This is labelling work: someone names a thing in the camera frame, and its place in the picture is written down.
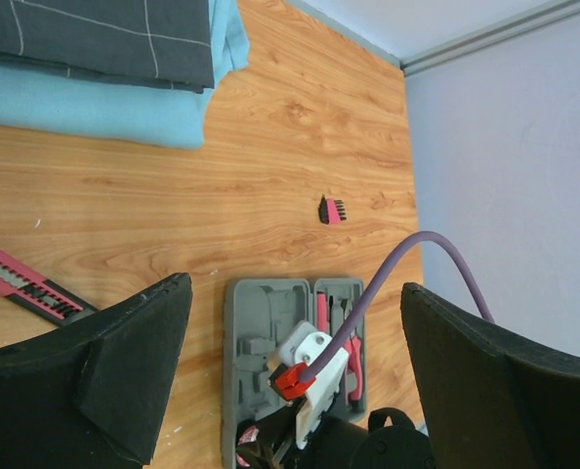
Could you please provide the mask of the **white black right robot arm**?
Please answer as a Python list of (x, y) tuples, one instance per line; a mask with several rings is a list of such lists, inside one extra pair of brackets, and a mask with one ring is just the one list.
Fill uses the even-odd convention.
[(306, 447), (295, 441), (296, 409), (257, 421), (236, 442), (247, 468), (435, 468), (429, 437), (393, 407), (374, 410), (363, 429), (330, 413), (317, 421)]

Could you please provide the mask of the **pink black pliers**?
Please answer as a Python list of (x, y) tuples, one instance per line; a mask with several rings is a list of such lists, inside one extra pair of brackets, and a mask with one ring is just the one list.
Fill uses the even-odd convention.
[(347, 386), (347, 400), (353, 403), (359, 403), (364, 392), (364, 371), (361, 357), (362, 342), (354, 328), (345, 343), (345, 348), (349, 353), (347, 373), (352, 373), (355, 378), (353, 388)]

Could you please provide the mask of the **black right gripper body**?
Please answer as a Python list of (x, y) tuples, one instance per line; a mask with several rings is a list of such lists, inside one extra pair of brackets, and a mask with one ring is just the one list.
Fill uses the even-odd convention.
[(250, 445), (252, 468), (315, 468), (316, 451), (312, 441), (319, 427), (319, 415), (311, 415), (307, 429), (297, 432), (299, 405), (283, 406), (258, 420), (258, 435)]

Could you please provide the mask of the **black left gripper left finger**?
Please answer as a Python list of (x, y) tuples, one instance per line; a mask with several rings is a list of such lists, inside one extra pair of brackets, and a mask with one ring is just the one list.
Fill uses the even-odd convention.
[(141, 468), (154, 457), (186, 337), (192, 282), (0, 348), (0, 468)]

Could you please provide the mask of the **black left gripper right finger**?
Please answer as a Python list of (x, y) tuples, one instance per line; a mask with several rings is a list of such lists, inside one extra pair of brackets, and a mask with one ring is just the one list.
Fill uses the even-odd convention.
[(417, 283), (401, 319), (439, 468), (580, 468), (580, 358)]

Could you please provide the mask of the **pink hex key set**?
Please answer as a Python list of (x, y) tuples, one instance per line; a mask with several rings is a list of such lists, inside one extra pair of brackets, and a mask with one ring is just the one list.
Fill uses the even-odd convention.
[(318, 205), (318, 218), (324, 225), (340, 224), (348, 219), (344, 201), (323, 195)]

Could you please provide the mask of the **grey plastic tool case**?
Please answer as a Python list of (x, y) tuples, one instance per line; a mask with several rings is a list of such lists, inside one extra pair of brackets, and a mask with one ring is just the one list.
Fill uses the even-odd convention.
[(302, 320), (316, 324), (316, 293), (353, 306), (364, 290), (358, 277), (246, 278), (231, 283), (224, 313), (222, 458), (238, 468), (238, 429), (276, 412), (285, 402), (268, 386), (267, 361)]

